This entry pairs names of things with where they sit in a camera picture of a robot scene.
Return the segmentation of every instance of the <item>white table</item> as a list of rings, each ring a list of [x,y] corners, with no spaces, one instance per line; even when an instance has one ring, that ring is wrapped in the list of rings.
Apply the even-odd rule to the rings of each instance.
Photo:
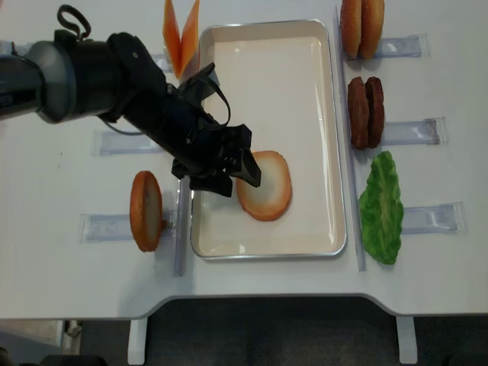
[[[0,38],[52,40],[64,0],[6,0]],[[192,0],[175,2],[180,27]],[[162,51],[163,0],[72,0],[90,20],[92,37],[137,35],[151,53]],[[333,31],[333,0],[205,0],[200,30],[214,24],[317,18]],[[6,121],[0,130],[0,318],[135,319],[177,297],[365,296],[396,315],[488,313],[488,164],[485,121],[488,2],[388,0],[384,35],[427,33],[435,74],[414,86],[405,75],[404,104],[386,105],[388,117],[445,116],[450,143],[399,152],[392,148],[406,206],[463,201],[468,232],[403,236],[397,263],[380,267],[367,255],[359,272],[352,235],[351,198],[345,195],[348,244],[337,258],[206,262],[188,244],[186,270],[173,275],[173,248],[143,254],[134,242],[78,242],[80,214],[124,214],[139,170],[174,184],[158,154],[95,159],[94,130],[85,118],[59,126],[36,115]],[[337,73],[330,39],[338,121]],[[348,192],[345,138],[339,125],[344,191]]]

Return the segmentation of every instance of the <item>clear plastic stand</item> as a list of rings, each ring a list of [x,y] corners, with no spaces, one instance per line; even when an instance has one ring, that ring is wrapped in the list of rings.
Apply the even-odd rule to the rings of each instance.
[[[408,37],[381,38],[374,59],[391,59],[396,57],[429,57],[427,34]],[[356,59],[344,55],[346,60]]]
[[[177,222],[176,240],[175,240],[175,263],[173,272],[177,276],[182,276],[185,273],[186,248],[188,240],[188,228],[190,227],[190,202],[193,198],[193,191],[190,189],[190,178],[184,177],[179,182],[178,188],[178,202],[176,207]]]
[[[339,16],[337,15],[337,6],[335,7],[334,13],[334,38],[335,38],[335,57],[337,65],[337,77],[339,80],[339,97],[341,104],[341,114],[342,114],[342,126],[344,130],[344,135],[347,140],[350,140],[351,128],[349,126],[349,114],[347,109],[348,97],[345,92],[345,78],[344,78],[344,66],[342,65],[342,40],[341,40],[341,30],[339,27]],[[366,271],[366,263],[364,260],[364,250],[361,240],[361,218],[359,217],[359,206],[358,200],[355,199],[358,196],[356,192],[356,177],[354,169],[354,156],[352,153],[352,148],[350,143],[346,143],[345,148],[346,159],[348,160],[347,172],[348,177],[352,179],[349,183],[349,195],[351,197],[351,207],[352,207],[352,227],[354,230],[354,238],[356,244],[356,259],[358,261],[358,270],[360,272]]]
[[[171,62],[166,58],[165,53],[157,53],[151,55],[152,60],[156,63],[156,65],[165,73],[165,74],[173,74],[173,66]]]
[[[174,211],[163,213],[165,228],[161,238],[174,239],[176,217]],[[129,215],[83,214],[80,221],[80,242],[123,242],[133,240]]]
[[[95,131],[91,147],[93,156],[164,152],[162,147],[147,135],[128,136],[112,130]]]
[[[20,56],[24,56],[31,49],[33,43],[27,43],[23,45],[15,44],[15,50]],[[10,40],[0,40],[0,55],[12,54],[12,42]]]
[[[443,117],[386,123],[381,139],[382,146],[438,145],[447,142],[448,136]]]
[[[431,207],[408,207],[404,211],[402,234],[465,233],[462,202]]]

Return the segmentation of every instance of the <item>bread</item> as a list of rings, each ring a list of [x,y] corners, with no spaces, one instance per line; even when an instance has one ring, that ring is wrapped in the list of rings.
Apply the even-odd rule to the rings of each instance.
[[[275,151],[253,153],[261,169],[261,185],[252,187],[242,179],[237,179],[237,197],[242,208],[260,221],[279,218],[291,200],[291,180],[287,162]]]
[[[366,81],[366,98],[369,105],[368,147],[374,149],[381,142],[384,129],[383,87],[379,78]]]
[[[344,51],[356,57],[361,43],[361,0],[342,0],[341,39]]]
[[[156,177],[139,172],[130,193],[130,229],[143,252],[153,252],[162,231],[162,198]]]
[[[361,77],[352,79],[348,85],[348,112],[352,147],[359,150],[366,149],[368,146],[369,104]]]
[[[383,30],[384,0],[362,0],[361,13],[359,53],[365,59],[372,59]]]

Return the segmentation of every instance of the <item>table leg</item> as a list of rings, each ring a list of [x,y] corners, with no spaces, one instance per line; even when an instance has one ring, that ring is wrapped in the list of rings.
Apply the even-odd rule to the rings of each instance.
[[[415,336],[415,324],[412,316],[396,317],[396,332],[398,334],[398,349],[400,351],[400,363],[417,363],[417,339]]]
[[[144,364],[146,360],[147,318],[130,321],[128,364]]]

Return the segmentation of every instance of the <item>white tray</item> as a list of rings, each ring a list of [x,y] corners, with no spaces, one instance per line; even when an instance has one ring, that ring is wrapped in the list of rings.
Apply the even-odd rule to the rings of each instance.
[[[191,244],[205,258],[335,255],[346,229],[327,29],[318,21],[211,27],[201,67],[215,62],[232,125],[252,131],[252,149],[286,160],[293,197],[278,220],[259,222],[231,198],[194,192]],[[219,121],[225,104],[204,108]]]

